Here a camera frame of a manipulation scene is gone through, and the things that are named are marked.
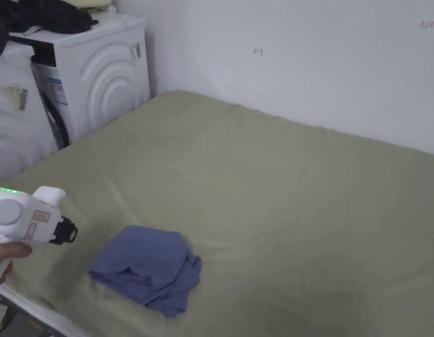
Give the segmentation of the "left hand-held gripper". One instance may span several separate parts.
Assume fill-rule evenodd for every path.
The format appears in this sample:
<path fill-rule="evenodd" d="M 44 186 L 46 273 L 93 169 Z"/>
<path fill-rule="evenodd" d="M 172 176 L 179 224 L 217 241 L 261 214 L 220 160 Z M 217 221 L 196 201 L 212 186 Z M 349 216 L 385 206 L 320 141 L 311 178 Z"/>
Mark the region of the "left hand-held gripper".
<path fill-rule="evenodd" d="M 18 244 L 29 252 L 44 243 L 73 243 L 78 228 L 59 209 L 65 196 L 49 186 L 33 194 L 0 187 L 0 245 Z"/>

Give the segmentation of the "person's left hand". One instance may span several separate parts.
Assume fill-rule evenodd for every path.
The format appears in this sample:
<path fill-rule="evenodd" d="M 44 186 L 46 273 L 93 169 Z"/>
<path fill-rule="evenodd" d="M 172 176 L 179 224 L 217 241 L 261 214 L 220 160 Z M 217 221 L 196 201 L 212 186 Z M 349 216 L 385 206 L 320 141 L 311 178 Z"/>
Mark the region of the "person's left hand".
<path fill-rule="evenodd" d="M 19 242 L 0 244 L 0 263 L 6 259 L 26 258 L 32 253 L 32 248 Z"/>

